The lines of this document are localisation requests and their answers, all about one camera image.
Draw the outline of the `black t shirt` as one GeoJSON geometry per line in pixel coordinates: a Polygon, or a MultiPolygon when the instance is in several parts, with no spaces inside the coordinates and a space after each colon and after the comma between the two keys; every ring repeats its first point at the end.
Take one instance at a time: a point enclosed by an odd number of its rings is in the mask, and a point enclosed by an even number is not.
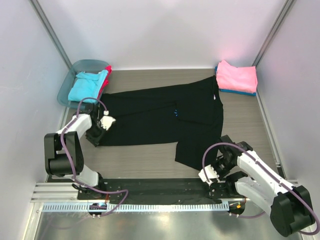
{"type": "Polygon", "coordinates": [[[101,101],[116,120],[101,146],[176,143],[175,161],[201,170],[204,152],[222,134],[224,109],[215,76],[187,84],[105,93],[101,101]]]}

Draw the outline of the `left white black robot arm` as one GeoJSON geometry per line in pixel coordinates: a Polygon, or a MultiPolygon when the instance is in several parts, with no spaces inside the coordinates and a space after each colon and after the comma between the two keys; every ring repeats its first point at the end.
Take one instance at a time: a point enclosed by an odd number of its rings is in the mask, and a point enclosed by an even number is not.
{"type": "Polygon", "coordinates": [[[72,187],[100,200],[106,195],[106,185],[100,173],[85,165],[80,139],[85,136],[94,146],[106,133],[101,120],[107,109],[102,104],[88,104],[76,111],[59,131],[44,136],[44,165],[50,176],[74,181],[72,187]]]}

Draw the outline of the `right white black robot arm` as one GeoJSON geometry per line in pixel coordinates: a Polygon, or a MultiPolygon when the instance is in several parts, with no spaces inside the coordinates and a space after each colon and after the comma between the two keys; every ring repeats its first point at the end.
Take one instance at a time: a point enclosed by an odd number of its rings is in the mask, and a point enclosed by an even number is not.
{"type": "Polygon", "coordinates": [[[210,149],[221,155],[199,173],[212,199],[246,197],[266,213],[283,237],[319,225],[309,191],[273,171],[245,141],[222,136],[210,149]]]}

